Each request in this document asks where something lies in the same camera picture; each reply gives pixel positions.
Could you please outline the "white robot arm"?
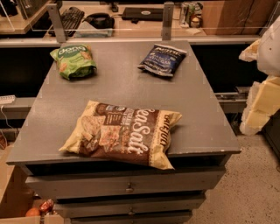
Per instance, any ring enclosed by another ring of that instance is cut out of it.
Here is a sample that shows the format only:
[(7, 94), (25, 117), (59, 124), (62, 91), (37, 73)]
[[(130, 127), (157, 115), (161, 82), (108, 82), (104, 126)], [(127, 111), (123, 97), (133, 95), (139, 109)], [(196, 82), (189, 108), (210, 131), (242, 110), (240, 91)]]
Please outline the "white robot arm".
[(280, 16), (260, 39), (257, 68), (267, 75), (280, 76)]

